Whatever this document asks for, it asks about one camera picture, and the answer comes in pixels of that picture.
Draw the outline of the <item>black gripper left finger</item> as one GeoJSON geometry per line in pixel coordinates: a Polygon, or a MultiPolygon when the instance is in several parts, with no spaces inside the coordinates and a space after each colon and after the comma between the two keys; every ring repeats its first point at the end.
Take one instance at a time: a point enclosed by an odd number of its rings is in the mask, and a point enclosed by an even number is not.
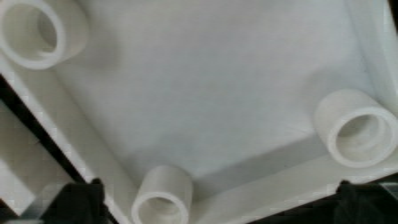
{"type": "Polygon", "coordinates": [[[61,190],[47,212],[45,224],[109,224],[106,186],[100,179],[70,183],[61,190]]]}

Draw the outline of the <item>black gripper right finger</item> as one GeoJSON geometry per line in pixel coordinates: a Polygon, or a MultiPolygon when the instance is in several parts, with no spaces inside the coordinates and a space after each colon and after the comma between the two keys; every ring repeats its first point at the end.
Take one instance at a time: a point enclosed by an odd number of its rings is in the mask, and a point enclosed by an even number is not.
{"type": "Polygon", "coordinates": [[[398,224],[398,182],[344,181],[331,202],[305,213],[296,224],[398,224]]]}

